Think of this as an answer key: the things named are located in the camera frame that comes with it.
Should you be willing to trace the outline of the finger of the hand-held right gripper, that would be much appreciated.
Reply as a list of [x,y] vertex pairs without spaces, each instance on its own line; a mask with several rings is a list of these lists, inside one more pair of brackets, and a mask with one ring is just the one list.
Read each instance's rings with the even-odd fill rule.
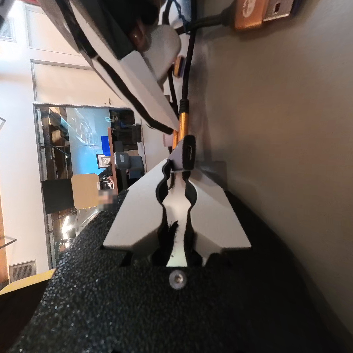
[[121,77],[100,56],[92,58],[90,63],[99,77],[127,104],[131,110],[137,113],[150,128],[158,130],[166,135],[171,135],[173,133],[172,128],[152,118],[143,104],[130,92]]
[[127,69],[137,97],[153,121],[172,130],[179,123],[176,113],[165,98],[163,85],[181,50],[181,40],[170,25],[146,27],[137,50],[121,60]]

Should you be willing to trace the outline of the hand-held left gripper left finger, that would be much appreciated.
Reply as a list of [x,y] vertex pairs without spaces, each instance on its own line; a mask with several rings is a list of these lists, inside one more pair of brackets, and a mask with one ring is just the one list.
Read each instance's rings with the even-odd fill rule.
[[170,160],[157,166],[128,188],[126,196],[103,242],[105,250],[127,251],[137,257],[152,255],[168,261],[173,249],[167,212]]

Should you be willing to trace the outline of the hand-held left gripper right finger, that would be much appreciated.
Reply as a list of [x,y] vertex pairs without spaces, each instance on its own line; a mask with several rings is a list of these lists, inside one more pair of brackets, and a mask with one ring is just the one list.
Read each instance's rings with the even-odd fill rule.
[[251,243],[224,189],[199,170],[183,172],[188,209],[183,240],[187,266],[212,254],[250,249]]

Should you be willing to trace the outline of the thick black cable orange plugs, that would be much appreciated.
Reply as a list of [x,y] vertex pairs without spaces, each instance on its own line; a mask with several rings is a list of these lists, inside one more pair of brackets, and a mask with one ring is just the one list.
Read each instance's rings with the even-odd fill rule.
[[272,22],[294,15],[300,1],[294,0],[238,0],[233,1],[227,8],[217,15],[197,19],[196,1],[191,1],[191,20],[187,21],[181,12],[177,1],[166,1],[162,13],[162,24],[170,24],[169,14],[175,4],[179,19],[183,25],[176,28],[178,35],[188,34],[189,43],[186,57],[179,55],[168,70],[167,77],[172,98],[172,107],[179,118],[179,131],[173,132],[173,145],[175,149],[182,139],[188,135],[189,99],[188,83],[191,69],[193,51],[195,47],[196,32],[201,28],[223,26],[235,31],[252,30]]

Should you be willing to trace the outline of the grey usb-c adapter with tether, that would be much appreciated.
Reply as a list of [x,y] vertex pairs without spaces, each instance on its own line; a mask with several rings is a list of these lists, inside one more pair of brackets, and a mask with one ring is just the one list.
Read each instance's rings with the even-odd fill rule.
[[196,138],[185,135],[169,156],[173,172],[192,171],[196,161]]

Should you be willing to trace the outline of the person's right hand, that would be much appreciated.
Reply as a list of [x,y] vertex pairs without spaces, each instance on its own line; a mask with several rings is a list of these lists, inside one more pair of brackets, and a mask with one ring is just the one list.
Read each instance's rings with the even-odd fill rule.
[[129,39],[140,53],[146,52],[151,46],[151,25],[145,24],[141,17],[137,18],[135,26],[129,33]]

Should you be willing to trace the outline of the grey battery charger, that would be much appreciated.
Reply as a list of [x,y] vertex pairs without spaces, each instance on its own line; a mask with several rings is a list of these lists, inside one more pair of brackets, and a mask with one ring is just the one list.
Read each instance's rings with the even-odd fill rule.
[[115,152],[116,169],[125,170],[130,179],[139,179],[144,175],[144,163],[141,156],[130,156],[127,152]]

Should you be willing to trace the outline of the wooden board on white stand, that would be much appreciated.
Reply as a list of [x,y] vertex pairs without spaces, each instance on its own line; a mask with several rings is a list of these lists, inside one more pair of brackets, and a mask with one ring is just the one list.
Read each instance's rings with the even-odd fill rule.
[[78,210],[99,204],[99,176],[95,173],[76,174],[71,178],[74,207]]

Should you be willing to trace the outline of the black panel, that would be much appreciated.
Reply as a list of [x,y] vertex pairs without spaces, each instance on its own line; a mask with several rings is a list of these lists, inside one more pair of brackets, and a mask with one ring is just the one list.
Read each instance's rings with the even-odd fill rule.
[[47,215],[74,207],[71,179],[42,180],[41,187]]

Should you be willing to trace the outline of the wall air vent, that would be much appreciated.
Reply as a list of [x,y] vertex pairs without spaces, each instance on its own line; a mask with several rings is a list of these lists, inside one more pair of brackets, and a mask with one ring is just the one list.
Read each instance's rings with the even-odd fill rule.
[[36,261],[28,261],[18,264],[13,264],[8,267],[9,283],[25,279],[37,274]]

